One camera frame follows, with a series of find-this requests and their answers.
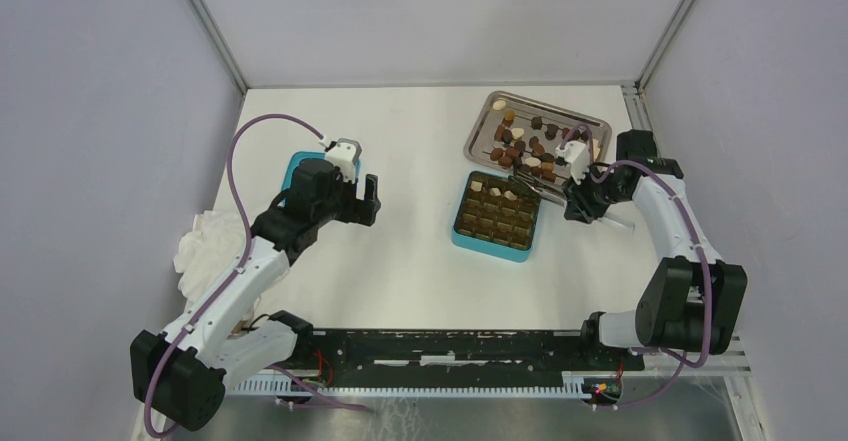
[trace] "blue container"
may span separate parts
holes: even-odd
[[[321,151],[298,151],[292,155],[292,159],[289,160],[289,167],[286,168],[286,177],[283,178],[283,186],[280,188],[280,191],[288,189],[291,186],[291,176],[294,173],[294,168],[300,164],[304,159],[318,158],[324,159],[324,153]],[[359,177],[359,165],[360,162],[356,160],[356,177]]]
[[[472,190],[472,182],[481,183],[481,190]],[[509,182],[481,171],[469,174],[451,230],[453,244],[516,263],[527,261],[533,249],[541,198],[514,183],[518,181]],[[490,194],[492,188],[500,190],[501,196]],[[507,200],[503,196],[507,190],[518,200]]]

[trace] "gray wall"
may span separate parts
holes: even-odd
[[[633,80],[679,0],[205,0],[252,86]]]
[[[125,439],[239,96],[185,0],[0,6],[0,438]]]
[[[648,104],[750,276],[739,327],[771,434],[845,439],[848,0],[698,0]]]

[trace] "white tabletop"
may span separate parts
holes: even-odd
[[[286,113],[332,139],[358,140],[360,174],[379,177],[383,205],[370,228],[322,228],[257,313],[286,309],[327,328],[579,329],[594,311],[634,309],[657,261],[631,203],[611,211],[634,221],[634,234],[566,222],[561,206],[543,203],[525,263],[451,243],[468,173],[486,169],[467,160],[463,146],[497,89],[603,119],[614,134],[631,127],[618,86],[250,90],[239,126]],[[291,155],[317,150],[310,133],[282,120],[242,137],[235,180],[251,219],[279,192]],[[613,139],[607,161],[614,153]],[[225,180],[214,209],[235,209]]]

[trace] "brown chocolate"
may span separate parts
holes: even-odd
[[[510,109],[504,113],[504,126],[507,128],[512,126],[513,121],[515,121],[515,111]]]
[[[551,139],[556,138],[556,133],[558,133],[558,132],[559,132],[559,126],[557,126],[556,124],[553,124],[553,123],[549,124],[548,128],[545,130],[545,139],[551,140]]]

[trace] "silver tray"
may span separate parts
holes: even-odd
[[[506,107],[502,110],[496,111],[492,108],[492,105],[498,100],[505,101]],[[576,113],[574,111],[569,111],[567,109],[551,106],[550,104],[540,103],[539,101],[518,96],[516,94],[504,91],[495,91],[486,98],[486,103],[483,105],[483,109],[480,110],[480,116],[477,117],[477,122],[474,123],[474,128],[471,130],[471,134],[465,142],[466,158],[496,171],[503,171],[505,174],[513,174],[513,168],[503,168],[496,161],[489,160],[489,153],[491,153],[494,148],[504,146],[504,143],[495,141],[495,130],[503,121],[504,113],[510,109],[515,111],[515,121],[513,122],[512,127],[524,129],[524,137],[522,139],[529,141],[531,137],[537,136],[539,138],[539,143],[545,148],[546,152],[553,154],[557,143],[561,140],[561,137],[558,135],[553,140],[545,138],[545,126],[553,123],[560,129],[573,129],[580,124],[585,124],[589,126],[589,129],[592,131],[592,137],[597,140],[598,143],[599,151],[596,159],[601,160],[606,154],[610,138],[612,137],[612,128],[606,121],[586,116],[585,114]],[[534,130],[530,127],[530,119],[534,116],[542,117],[542,129]],[[531,153],[528,142],[528,149],[525,151],[523,157],[529,157],[530,155]],[[569,176],[569,168],[568,166],[556,165],[554,167],[554,174],[557,175],[555,183],[548,183],[539,179],[539,182],[535,184],[537,187],[548,185],[549,190],[554,188],[553,186],[550,186],[551,184],[561,186]]]

